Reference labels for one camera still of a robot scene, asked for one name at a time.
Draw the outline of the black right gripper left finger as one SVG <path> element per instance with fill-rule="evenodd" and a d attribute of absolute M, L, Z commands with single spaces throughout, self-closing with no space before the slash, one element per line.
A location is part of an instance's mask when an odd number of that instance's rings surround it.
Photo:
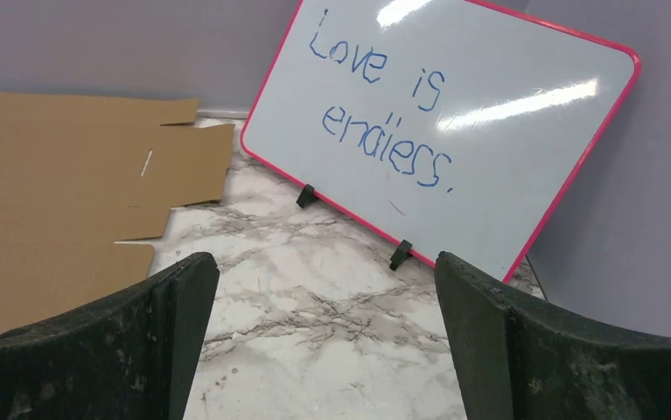
<path fill-rule="evenodd" d="M 180 419 L 220 279 L 197 252 L 0 335 L 0 419 Z"/>

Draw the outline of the brown cardboard box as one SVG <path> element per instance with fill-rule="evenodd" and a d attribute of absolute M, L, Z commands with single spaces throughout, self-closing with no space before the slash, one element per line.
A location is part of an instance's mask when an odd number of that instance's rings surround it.
<path fill-rule="evenodd" d="M 144 280 L 170 211 L 220 200 L 235 127 L 198 105 L 0 92 L 0 334 Z"/>

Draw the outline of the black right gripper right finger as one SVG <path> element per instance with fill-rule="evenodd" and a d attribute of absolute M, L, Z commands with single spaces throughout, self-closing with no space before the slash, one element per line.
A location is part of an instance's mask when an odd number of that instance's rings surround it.
<path fill-rule="evenodd" d="M 434 278 L 470 419 L 671 419 L 671 338 L 583 317 L 449 252 Z"/>

